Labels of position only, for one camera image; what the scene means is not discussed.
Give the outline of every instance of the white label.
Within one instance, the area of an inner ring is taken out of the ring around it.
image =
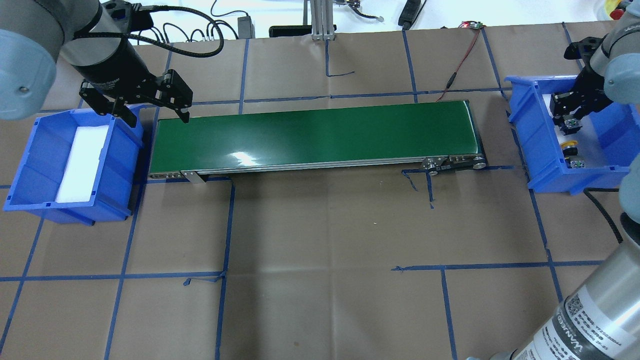
[[[585,286],[565,305],[566,312],[578,331],[593,346],[612,359],[631,346],[636,337],[612,322],[593,302]]]
[[[513,360],[580,360],[564,345],[550,319]]]

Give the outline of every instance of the conveyor belt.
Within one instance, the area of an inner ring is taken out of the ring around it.
[[[168,119],[158,124],[150,177],[475,155],[483,150],[468,101]]]

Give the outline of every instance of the blue bin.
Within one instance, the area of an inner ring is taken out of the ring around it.
[[[631,161],[640,152],[640,116],[636,107],[613,103],[590,115],[607,165],[567,168],[542,95],[571,90],[575,78],[506,78],[513,84],[509,121],[516,127],[531,178],[529,188],[535,192],[575,195],[587,187],[614,188],[629,173]]]
[[[139,115],[140,107],[131,108]],[[90,196],[86,202],[55,202],[76,129],[108,125]],[[135,128],[91,109],[39,117],[9,190],[5,211],[27,211],[60,224],[122,221],[127,209],[138,152],[143,147],[140,121]]]

